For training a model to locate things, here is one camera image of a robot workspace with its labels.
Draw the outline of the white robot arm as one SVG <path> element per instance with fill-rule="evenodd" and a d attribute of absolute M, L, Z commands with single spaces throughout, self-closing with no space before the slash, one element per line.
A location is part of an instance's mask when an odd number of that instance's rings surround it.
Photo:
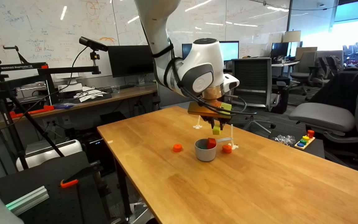
<path fill-rule="evenodd" d="M 151 49 L 156 80 L 165 88 L 193 101 L 189 112 L 198 113 L 211 127 L 224 128 L 230 122 L 230 105 L 221 98 L 240 81 L 224 71 L 220 42 L 198 39 L 185 57 L 175 52 L 167 31 L 169 16 L 180 0 L 134 0 L 139 21 Z"/>

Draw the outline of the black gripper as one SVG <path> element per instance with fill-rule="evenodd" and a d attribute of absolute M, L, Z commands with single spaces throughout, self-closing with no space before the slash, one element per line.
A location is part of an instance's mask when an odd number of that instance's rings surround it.
<path fill-rule="evenodd" d="M 202 115 L 203 121 L 209 122 L 210 127 L 215 127 L 215 122 L 218 121 L 220 123 L 220 130 L 224 130 L 225 123 L 228 123 L 231 120 L 231 116 L 224 116 L 224 115 Z"/>

